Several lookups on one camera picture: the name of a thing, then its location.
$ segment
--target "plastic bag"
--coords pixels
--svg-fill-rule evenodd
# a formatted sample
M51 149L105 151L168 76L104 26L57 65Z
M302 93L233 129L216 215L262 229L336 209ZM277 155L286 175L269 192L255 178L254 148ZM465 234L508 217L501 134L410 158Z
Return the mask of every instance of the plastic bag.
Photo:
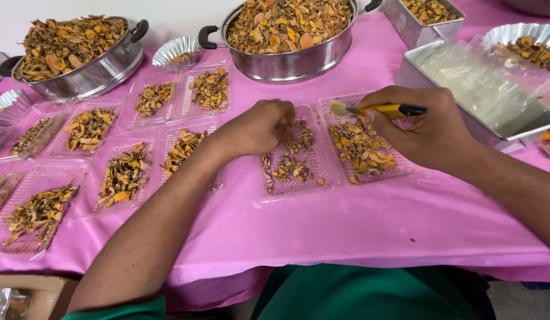
M16 289L0 287L0 320L23 319L28 307L30 297L21 295Z
M446 43L416 63L480 121L511 137L541 115L541 106L535 104L550 95L550 73L522 58L508 59L511 52L497 55L501 49L477 36L470 43Z

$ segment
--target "yellow brush handle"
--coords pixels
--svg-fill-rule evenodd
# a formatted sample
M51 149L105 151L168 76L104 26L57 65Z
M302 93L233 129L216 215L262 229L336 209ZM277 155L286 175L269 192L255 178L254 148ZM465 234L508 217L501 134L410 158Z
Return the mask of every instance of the yellow brush handle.
M404 117L405 114L399 112L399 106L400 106L400 104L375 105L375 106L371 106L371 107L366 108L366 109L362 109L362 110L360 110L360 112L366 114L366 111L368 111L370 109L375 109L375 110L378 110L379 112L384 113L386 116Z

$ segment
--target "hand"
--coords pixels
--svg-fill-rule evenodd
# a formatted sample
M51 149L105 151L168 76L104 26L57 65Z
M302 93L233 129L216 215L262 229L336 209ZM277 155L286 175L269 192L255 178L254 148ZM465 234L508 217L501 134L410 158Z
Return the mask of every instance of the hand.
M217 145L230 160L261 155L275 150L294 118L295 108L291 102L261 100L221 126L210 138L221 140Z
M373 124L392 147L410 161L430 169L450 173L470 166L483 149L468 132L449 89L409 89L391 85L365 96L357 109L381 104L424 106L427 113L406 117L413 124L403 130L383 113L370 110L366 123Z

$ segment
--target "black pot handle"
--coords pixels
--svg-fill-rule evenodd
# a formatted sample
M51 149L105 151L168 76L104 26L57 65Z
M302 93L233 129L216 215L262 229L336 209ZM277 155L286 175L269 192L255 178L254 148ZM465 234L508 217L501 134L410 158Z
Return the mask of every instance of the black pot handle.
M364 8L364 11L370 12L379 7L382 3L382 0L371 0L371 2Z
M200 47L204 49L217 49L217 43L208 40L209 34L216 31L217 26L215 25L207 25L203 27L198 33L198 42L200 43Z
M0 64L0 76L9 77L12 76L12 69L15 68L16 63L18 63L24 56L15 56L10 57L5 62Z
M131 33L133 33L133 35L131 36L131 39L129 41L131 43L135 43L138 40L141 40L142 37L146 35L147 31L149 31L149 22L145 19L140 20L137 23L137 26L131 30Z

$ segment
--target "table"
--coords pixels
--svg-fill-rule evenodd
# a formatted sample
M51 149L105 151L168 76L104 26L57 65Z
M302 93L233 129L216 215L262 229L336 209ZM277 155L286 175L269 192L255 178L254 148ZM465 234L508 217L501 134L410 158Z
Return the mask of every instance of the table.
M507 23L550 23L550 18L514 11L497 0L454 3L468 16L457 40L470 40ZM393 84L407 48L385 16L358 17L353 39L335 69L304 83L260 84L233 71L232 108L220 116L220 124L262 98L315 105L320 98ZM156 72L150 63L155 51L146 48L145 61L133 79L106 95L123 97L135 77ZM230 56L217 49L205 52L203 60L229 61ZM16 87L20 86L11 79L0 82L0 92ZM534 145L512 156L550 172L549 160ZM430 171L419 178L341 185L260 204L253 196L259 186L249 171L257 161L243 157L222 170L224 189L201 210L162 289L168 311L248 299L259 293L274 266L285 264L448 264L504 280L550 282L550 250L498 203L456 178ZM72 218L73 210L65 220ZM0 273L83 274L130 214L81 220L72 226L62 223L41 260L0 257Z

